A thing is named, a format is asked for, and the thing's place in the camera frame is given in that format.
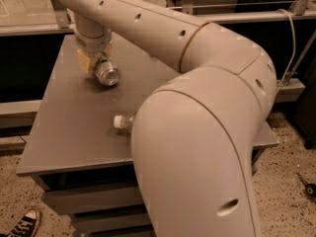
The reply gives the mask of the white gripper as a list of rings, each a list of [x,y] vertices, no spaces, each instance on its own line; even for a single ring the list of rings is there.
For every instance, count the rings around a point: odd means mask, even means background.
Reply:
[[[109,61],[112,56],[113,43],[112,31],[107,27],[77,13],[74,14],[74,34],[78,46],[77,50],[79,66],[84,73],[93,77],[97,57],[95,54],[103,52],[102,59]]]

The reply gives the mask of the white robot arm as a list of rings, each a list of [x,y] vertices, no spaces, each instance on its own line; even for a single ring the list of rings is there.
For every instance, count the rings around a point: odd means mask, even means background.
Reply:
[[[131,155],[157,237],[262,237],[253,142],[277,76],[257,44],[215,23],[140,0],[60,0],[178,72],[138,109]]]

